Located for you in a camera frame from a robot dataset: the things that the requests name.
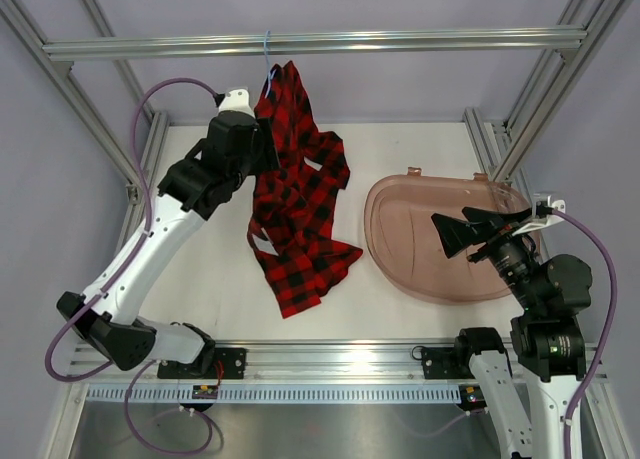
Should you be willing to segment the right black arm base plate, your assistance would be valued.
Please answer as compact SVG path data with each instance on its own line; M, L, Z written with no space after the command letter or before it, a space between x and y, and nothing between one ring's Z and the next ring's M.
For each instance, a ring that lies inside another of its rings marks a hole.
M460 363L452 347L417 345L411 349L410 356L420 363L425 379L462 380L472 378L468 367Z

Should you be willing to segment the pink translucent plastic basin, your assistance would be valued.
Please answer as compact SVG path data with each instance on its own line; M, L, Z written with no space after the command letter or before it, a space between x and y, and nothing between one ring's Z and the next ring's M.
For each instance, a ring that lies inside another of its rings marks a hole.
M448 259L431 216L463 219L465 206L510 213L528 205L520 192L484 174L456 179L409 168L370 189L364 208L367 248L384 276L418 300L467 305L499 299L510 291L491 263L470 263L465 254Z

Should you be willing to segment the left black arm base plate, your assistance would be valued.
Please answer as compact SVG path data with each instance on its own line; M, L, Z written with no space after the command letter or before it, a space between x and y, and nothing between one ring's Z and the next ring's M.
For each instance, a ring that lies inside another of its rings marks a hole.
M157 378L163 380L242 380L247 350L242 347L216 347L213 354L192 364L169 361L161 364Z

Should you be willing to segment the aluminium frame posts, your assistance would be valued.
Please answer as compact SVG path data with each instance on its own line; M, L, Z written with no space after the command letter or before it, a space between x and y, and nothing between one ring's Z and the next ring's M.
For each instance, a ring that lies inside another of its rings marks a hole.
M568 0L557 24L575 26L585 37L576 46L555 46L538 56L507 117L487 124L477 107L462 121L480 171L524 195L530 193L526 157L551 124L590 62L633 0Z
M134 164L96 105L74 77L73 63L57 63L49 57L44 50L46 34L21 0L1 0L1 19L124 178L128 202L135 205L141 203L142 187L134 171Z

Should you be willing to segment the right aluminium frame posts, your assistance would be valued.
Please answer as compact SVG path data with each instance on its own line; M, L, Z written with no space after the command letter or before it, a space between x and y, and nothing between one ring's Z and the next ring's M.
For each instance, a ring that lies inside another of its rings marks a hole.
M551 124L590 62L633 0L568 0L557 24L575 26L585 37L576 46L555 46L538 56L507 117L487 124L477 107L462 121L480 171L524 195L530 193L526 157Z

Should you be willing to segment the front aluminium rail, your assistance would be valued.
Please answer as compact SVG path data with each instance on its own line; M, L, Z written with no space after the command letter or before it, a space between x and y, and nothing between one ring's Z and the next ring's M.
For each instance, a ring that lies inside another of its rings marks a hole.
M279 384L391 384L425 379L423 347L450 342L421 341L220 341L217 349L240 350L243 380Z

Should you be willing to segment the light blue wire hanger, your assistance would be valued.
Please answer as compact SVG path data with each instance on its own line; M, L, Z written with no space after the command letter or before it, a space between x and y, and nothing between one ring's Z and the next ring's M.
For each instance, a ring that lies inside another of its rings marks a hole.
M275 71L273 69L271 59L270 59L270 39L271 39L271 31L266 30L263 37L263 56L264 56L265 66L266 66L266 86L264 90L265 98L268 98L271 93L272 81L275 76Z

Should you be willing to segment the aluminium frame top crossbar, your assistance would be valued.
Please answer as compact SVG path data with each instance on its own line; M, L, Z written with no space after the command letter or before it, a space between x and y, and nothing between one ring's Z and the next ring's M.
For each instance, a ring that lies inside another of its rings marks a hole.
M587 37L580 26L421 31L263 33L160 38L50 41L43 52L56 62L177 57L246 57L476 50L578 49Z

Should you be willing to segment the red black plaid shirt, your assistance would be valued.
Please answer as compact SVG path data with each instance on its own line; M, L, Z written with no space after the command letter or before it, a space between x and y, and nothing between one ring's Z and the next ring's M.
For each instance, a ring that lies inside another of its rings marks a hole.
M342 138L315 123L293 62L272 67L254 112L270 122L280 167L256 180L247 240L289 318L320 305L363 254L332 236L351 171Z

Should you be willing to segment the left aluminium frame posts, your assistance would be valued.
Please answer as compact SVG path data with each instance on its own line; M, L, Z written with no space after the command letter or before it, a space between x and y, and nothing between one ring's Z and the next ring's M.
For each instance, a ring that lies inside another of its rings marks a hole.
M124 178L128 202L135 205L141 203L142 187L134 171L134 164L96 105L74 77L73 63L57 63L49 57L44 50L46 34L21 0L1 0L1 19Z

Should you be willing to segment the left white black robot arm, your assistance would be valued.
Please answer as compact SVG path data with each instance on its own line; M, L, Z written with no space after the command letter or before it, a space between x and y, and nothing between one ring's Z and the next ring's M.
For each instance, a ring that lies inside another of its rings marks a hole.
M123 371L156 360L195 378L208 375L214 339L191 324L144 320L141 306L176 252L246 178L278 167L268 118L220 112L206 136L168 168L150 215L102 275L83 292L66 292L58 300L69 329Z

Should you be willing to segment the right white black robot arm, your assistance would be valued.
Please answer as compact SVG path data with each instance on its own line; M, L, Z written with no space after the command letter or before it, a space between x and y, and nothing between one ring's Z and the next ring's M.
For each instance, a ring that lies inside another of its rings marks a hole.
M483 391L504 458L579 458L579 406L598 361L586 358L577 322L591 304L590 267L561 254L541 263L530 232L567 219L562 201L500 214L465 207L463 219L431 219L444 253L452 258L474 246L472 263L487 259L523 309L511 321L513 350L523 367L530 407L511 381L507 352L493 328L466 328L454 343L454 367L474 376Z

